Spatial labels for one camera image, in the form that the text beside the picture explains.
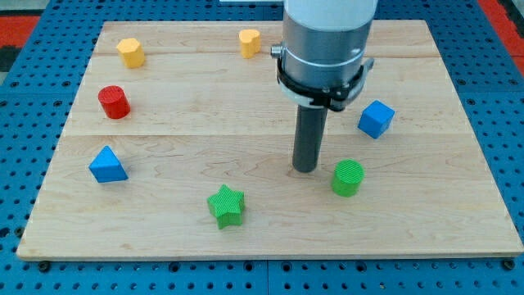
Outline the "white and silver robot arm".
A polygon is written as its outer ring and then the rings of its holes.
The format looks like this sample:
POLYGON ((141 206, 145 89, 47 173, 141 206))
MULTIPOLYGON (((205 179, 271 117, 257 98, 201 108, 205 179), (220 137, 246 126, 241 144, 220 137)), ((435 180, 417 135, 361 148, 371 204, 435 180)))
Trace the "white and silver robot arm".
POLYGON ((343 111, 364 88, 362 61, 377 0, 285 0, 271 47, 282 92, 300 107, 343 111))

